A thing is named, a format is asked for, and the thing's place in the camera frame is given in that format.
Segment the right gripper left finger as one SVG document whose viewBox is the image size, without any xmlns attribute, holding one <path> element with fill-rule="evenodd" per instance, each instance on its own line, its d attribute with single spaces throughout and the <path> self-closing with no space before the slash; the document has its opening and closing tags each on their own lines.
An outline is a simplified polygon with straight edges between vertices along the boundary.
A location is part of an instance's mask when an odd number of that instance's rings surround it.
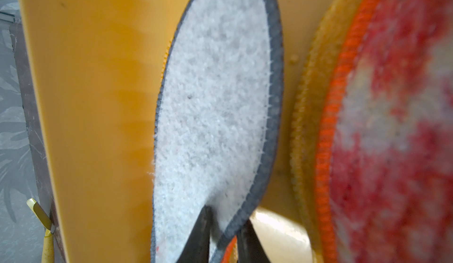
<svg viewBox="0 0 453 263">
<path fill-rule="evenodd" d="M 208 263 L 210 255 L 210 234 L 213 224 L 213 212 L 210 206 L 204 206 L 193 226 L 185 247 L 177 263 Z"/>
</svg>

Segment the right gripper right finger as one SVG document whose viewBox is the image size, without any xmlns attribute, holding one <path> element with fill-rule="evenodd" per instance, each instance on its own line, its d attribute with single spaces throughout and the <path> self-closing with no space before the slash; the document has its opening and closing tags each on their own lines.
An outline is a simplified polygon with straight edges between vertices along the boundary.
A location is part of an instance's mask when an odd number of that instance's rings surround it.
<svg viewBox="0 0 453 263">
<path fill-rule="evenodd" d="M 237 233 L 238 263 L 270 263 L 248 219 Z"/>
</svg>

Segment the grey felt insole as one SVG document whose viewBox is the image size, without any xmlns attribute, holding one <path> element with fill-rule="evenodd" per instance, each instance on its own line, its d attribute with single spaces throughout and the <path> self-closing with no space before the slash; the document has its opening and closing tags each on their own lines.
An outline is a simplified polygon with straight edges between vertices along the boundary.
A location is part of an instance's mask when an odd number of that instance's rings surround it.
<svg viewBox="0 0 453 263">
<path fill-rule="evenodd" d="M 209 261 L 222 260 L 268 186 L 283 78 L 277 0 L 189 0 L 156 107 L 153 263 L 179 259 L 205 206 Z"/>
</svg>

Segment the red patterned insole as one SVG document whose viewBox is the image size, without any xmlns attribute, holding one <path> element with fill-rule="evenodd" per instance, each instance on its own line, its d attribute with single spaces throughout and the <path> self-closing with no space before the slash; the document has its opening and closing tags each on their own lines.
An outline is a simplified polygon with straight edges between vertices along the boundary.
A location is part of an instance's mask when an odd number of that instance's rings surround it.
<svg viewBox="0 0 453 263">
<path fill-rule="evenodd" d="M 227 246 L 221 263 L 237 263 L 237 262 L 238 262 L 238 249 L 237 249 L 237 237 L 235 236 Z"/>
<path fill-rule="evenodd" d="M 363 0 L 316 154 L 327 263 L 453 260 L 453 0 Z"/>
</svg>

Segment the yellow insole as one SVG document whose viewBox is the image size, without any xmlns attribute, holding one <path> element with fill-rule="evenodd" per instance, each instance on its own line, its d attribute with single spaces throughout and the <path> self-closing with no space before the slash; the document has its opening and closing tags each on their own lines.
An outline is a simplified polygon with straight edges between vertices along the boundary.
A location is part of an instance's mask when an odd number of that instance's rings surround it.
<svg viewBox="0 0 453 263">
<path fill-rule="evenodd" d="M 315 203 L 315 155 L 331 75 L 363 0 L 333 0 L 307 55 L 296 93 L 290 132 L 291 182 L 314 263 L 322 263 Z"/>
</svg>

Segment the yellow plastic storage box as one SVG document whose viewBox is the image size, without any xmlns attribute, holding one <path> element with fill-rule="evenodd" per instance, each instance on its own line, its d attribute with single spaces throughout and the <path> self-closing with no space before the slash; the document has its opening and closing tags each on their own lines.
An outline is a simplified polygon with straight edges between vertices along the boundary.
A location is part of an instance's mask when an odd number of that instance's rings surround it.
<svg viewBox="0 0 453 263">
<path fill-rule="evenodd" d="M 189 0 L 19 0 L 58 228 L 69 263 L 152 263 L 156 107 Z M 290 103 L 328 0 L 277 0 L 284 88 L 273 169 L 289 167 Z"/>
</svg>

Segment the yellow scraper tool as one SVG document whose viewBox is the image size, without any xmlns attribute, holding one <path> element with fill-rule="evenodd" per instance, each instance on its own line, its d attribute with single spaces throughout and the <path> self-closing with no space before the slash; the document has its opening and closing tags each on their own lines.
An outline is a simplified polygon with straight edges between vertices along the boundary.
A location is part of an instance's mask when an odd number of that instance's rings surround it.
<svg viewBox="0 0 453 263">
<path fill-rule="evenodd" d="M 33 214 L 38 218 L 45 229 L 41 262 L 55 263 L 54 234 L 52 232 L 53 223 L 41 205 L 34 198 L 29 198 L 27 200 L 27 206 L 32 210 Z"/>
</svg>

